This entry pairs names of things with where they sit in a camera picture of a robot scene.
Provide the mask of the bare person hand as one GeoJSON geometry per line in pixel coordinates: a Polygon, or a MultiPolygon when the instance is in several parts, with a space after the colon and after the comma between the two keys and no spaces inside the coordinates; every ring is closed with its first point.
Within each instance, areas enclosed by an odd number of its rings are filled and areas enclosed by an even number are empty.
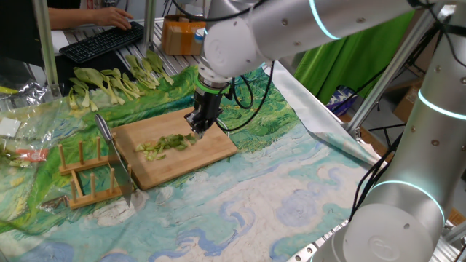
{"type": "Polygon", "coordinates": [[[132,28],[129,19],[133,19],[130,13],[116,7],[106,7],[92,11],[92,22],[100,26],[115,26],[125,31],[132,28]]]}

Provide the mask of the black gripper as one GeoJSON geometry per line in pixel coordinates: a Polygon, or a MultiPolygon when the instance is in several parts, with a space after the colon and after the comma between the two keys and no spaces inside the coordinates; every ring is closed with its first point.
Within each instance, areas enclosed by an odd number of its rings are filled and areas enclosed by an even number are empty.
{"type": "Polygon", "coordinates": [[[194,93],[194,110],[184,116],[196,138],[203,138],[221,113],[222,95],[209,92],[194,93]]]}

